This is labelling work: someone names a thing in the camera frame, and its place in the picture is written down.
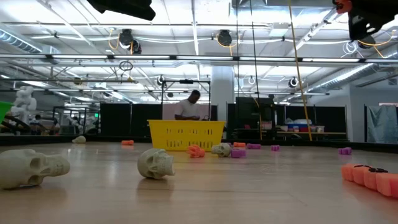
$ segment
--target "wooden floor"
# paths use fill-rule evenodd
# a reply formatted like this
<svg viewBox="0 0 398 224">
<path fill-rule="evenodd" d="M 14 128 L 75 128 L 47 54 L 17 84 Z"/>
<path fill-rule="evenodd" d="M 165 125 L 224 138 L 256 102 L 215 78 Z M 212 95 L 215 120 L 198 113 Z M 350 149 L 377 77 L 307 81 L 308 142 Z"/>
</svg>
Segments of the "wooden floor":
<svg viewBox="0 0 398 224">
<path fill-rule="evenodd" d="M 368 164 L 398 172 L 398 155 L 282 147 L 248 151 L 246 159 L 175 156 L 176 176 L 142 178 L 139 155 L 150 144 L 46 144 L 34 149 L 63 154 L 69 174 L 40 187 L 0 190 L 0 223 L 397 223 L 398 200 L 343 182 L 340 165 Z"/>
</svg>

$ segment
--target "yellow basket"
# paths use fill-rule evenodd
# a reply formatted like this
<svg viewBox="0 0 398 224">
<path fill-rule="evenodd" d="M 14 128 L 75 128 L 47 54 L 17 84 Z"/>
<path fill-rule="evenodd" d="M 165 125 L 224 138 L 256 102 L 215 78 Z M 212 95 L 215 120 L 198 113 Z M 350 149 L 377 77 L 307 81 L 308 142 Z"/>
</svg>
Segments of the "yellow basket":
<svg viewBox="0 0 398 224">
<path fill-rule="evenodd" d="M 205 151 L 221 143 L 224 121 L 148 120 L 155 148 L 186 151 L 196 144 Z"/>
</svg>

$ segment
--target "yellow cable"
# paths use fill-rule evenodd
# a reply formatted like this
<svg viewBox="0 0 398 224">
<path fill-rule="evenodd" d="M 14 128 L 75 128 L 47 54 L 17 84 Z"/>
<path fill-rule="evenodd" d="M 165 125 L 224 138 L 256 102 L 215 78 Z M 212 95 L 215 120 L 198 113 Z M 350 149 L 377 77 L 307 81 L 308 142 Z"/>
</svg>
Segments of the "yellow cable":
<svg viewBox="0 0 398 224">
<path fill-rule="evenodd" d="M 294 46 L 294 54 L 295 54 L 295 59 L 296 59 L 298 83 L 300 84 L 301 97 L 302 97 L 302 99 L 303 99 L 303 104 L 304 104 L 304 113 L 305 113 L 305 119 L 307 120 L 308 135 L 310 136 L 310 141 L 312 141 L 312 134 L 311 134 L 310 121 L 308 120 L 308 113 L 307 113 L 307 104 L 306 104 L 306 102 L 305 102 L 303 85 L 302 85 L 302 83 L 301 83 L 299 59 L 298 59 L 298 57 L 297 57 L 296 37 L 295 37 L 295 34 L 294 34 L 293 15 L 292 15 L 292 0 L 289 0 L 289 11 L 290 11 L 290 20 L 291 20 L 291 23 L 292 23 L 293 46 Z"/>
<path fill-rule="evenodd" d="M 387 57 L 385 57 L 385 56 L 379 51 L 379 49 L 377 49 L 376 46 L 374 46 L 374 48 L 376 49 L 376 51 L 379 53 L 379 55 L 380 55 L 382 58 L 387 58 Z"/>
<path fill-rule="evenodd" d="M 113 32 L 113 29 L 111 29 L 111 33 L 109 34 L 109 37 L 112 36 L 112 32 Z M 113 47 L 111 44 L 111 40 L 108 40 L 109 47 L 111 47 L 113 50 L 116 50 L 119 47 L 119 38 L 120 38 L 120 34 L 118 35 L 118 44 L 116 45 L 116 47 Z"/>
<path fill-rule="evenodd" d="M 392 40 L 392 36 L 394 35 L 394 33 L 395 33 L 395 31 L 392 31 L 392 32 L 391 32 L 390 39 L 389 39 L 388 41 L 384 42 L 384 43 L 380 43 L 380 44 L 368 44 L 368 43 L 362 42 L 362 41 L 360 41 L 360 40 L 358 40 L 358 42 L 361 43 L 361 44 L 368 45 L 368 46 L 373 46 L 373 47 L 382 46 L 382 45 L 384 45 L 384 44 L 388 44 L 388 43 Z"/>
<path fill-rule="evenodd" d="M 262 140 L 262 120 L 261 120 L 261 111 L 260 111 L 260 105 L 257 102 L 256 99 L 254 99 L 254 102 L 256 102 L 257 107 L 259 108 L 259 117 L 260 117 L 260 140 Z"/>
</svg>

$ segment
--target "white column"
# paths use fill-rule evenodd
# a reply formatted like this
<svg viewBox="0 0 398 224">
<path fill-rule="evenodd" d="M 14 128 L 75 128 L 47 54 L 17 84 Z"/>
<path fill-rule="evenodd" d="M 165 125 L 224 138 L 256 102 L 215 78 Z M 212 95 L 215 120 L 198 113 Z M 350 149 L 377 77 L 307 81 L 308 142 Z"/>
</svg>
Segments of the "white column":
<svg viewBox="0 0 398 224">
<path fill-rule="evenodd" d="M 234 103 L 233 67 L 216 66 L 211 68 L 211 105 L 218 106 L 218 120 L 226 121 L 226 105 Z"/>
</svg>

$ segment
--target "white skull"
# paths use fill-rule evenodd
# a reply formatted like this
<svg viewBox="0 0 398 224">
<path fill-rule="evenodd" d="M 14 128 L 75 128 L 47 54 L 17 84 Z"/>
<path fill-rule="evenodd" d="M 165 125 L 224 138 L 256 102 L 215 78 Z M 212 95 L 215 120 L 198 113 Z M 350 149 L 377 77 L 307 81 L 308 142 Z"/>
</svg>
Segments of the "white skull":
<svg viewBox="0 0 398 224">
<path fill-rule="evenodd" d="M 79 136 L 79 137 L 75 138 L 74 140 L 72 140 L 72 142 L 77 143 L 77 144 L 84 144 L 84 143 L 86 143 L 86 137 Z"/>
<path fill-rule="evenodd" d="M 211 147 L 211 153 L 217 154 L 218 157 L 228 157 L 231 154 L 231 146 L 226 143 Z"/>
<path fill-rule="evenodd" d="M 143 177 L 162 179 L 165 175 L 174 175 L 173 156 L 164 149 L 149 149 L 138 159 L 138 171 Z"/>
<path fill-rule="evenodd" d="M 67 174 L 69 162 L 61 155 L 45 156 L 31 149 L 0 153 L 0 189 L 40 185 L 44 177 Z"/>
</svg>

